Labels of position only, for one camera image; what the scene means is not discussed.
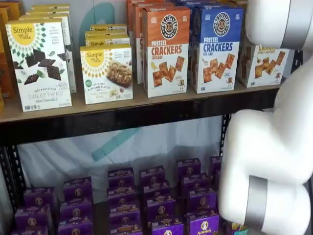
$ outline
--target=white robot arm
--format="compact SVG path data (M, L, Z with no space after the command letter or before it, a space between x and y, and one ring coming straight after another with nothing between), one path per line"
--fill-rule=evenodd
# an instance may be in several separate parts
M312 0L249 0L246 33L257 45L313 49ZM313 173L313 58L280 88L273 113L234 114L225 137L221 216L269 235L303 235Z

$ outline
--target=orange cracker box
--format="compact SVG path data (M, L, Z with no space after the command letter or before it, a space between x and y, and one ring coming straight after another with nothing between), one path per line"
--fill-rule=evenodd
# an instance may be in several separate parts
M148 97L185 93L190 9L144 8L144 88Z

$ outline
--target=shelf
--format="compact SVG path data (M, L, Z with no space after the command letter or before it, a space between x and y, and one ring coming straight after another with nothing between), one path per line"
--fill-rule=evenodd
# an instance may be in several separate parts
M86 105L80 90L72 95L72 106L45 111L22 112L19 95L6 99L0 114L2 145L46 141L113 130L149 126L235 113L241 109L261 110L273 106L279 86L234 91L187 93L148 98L141 85L134 85L132 100Z

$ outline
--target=pretzelized logo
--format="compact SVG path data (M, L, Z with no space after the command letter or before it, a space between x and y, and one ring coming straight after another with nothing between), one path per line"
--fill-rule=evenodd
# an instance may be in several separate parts
M217 36L225 36L230 28L230 18L225 12L221 12L214 19L214 32Z
M178 22L173 15L167 15L161 22L161 33L165 39L172 39L178 31Z

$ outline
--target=cracker box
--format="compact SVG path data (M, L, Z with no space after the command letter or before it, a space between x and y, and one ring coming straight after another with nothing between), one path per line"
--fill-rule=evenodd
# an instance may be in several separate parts
M71 93L75 93L76 90L76 81L75 81L75 69L74 69L74 58L71 51L71 34L69 28L68 14L31 14L24 15L20 17L20 20L33 20L33 19L61 19L62 30L63 30L63 39L66 48L65 54L58 54L63 61L67 63L68 79L69 79L69 89Z
M127 34L120 35L99 35L97 37L86 38L86 46L105 46L113 44L130 44Z
M110 187L107 189L108 201L110 204L123 205L126 202L136 199L136 190L134 186Z
M61 203L60 220L66 220L72 217L84 217L90 214L92 214L91 198L75 198Z
M133 98L132 49L128 44L81 47L86 104Z
M215 235L219 231L220 216L215 210L198 211L187 218L189 235Z
M110 225L110 235L142 235L140 221L130 221L124 224Z
M54 234L50 206L22 207L15 213L15 223L18 230L32 230L36 226L48 228L50 235Z
M64 182L64 198L66 201L77 197L92 198L91 177Z
M23 111L71 106L61 19L10 21L6 31Z
M145 198L158 197L170 192L170 184L167 180L162 182L156 182L143 187L143 193Z
M108 171L109 187L134 185L134 171L131 167Z
M48 235L47 227L34 227L29 230L12 231L11 235Z
M90 25L91 31L104 31L104 30L115 30L123 29L127 31L127 26L124 23L113 23L113 24L92 24Z
M170 193L148 198L146 200L147 219L150 221L153 219L174 216L175 203L176 200Z
M27 188L24 192L24 202L28 207L49 204L52 211L59 210L59 201L54 187Z
M74 217L60 221L58 235L92 235L93 225L91 216Z
M194 9L191 71L198 94L234 89L242 15L238 6Z
M18 20L20 16L25 14L22 1L1 1L0 6L9 6L11 8L11 14L13 20Z
M217 194L212 188L199 188L189 191L187 199L187 212L216 208Z
M147 2L147 3L136 3L132 6L133 11L133 58L135 59L135 67L137 72L137 83L141 84L143 80L143 50L142 50L142 9L144 7L162 7L162 6L174 6L171 2Z
M125 202L123 205L110 203L109 211L110 224L140 221L139 202L137 200Z
M245 37L237 77L246 87L278 85L288 53L288 49L256 46Z
M190 9L144 8L144 89L148 97L185 93Z
M140 171L140 184L142 186L154 184L158 181L164 181L165 170L162 165Z

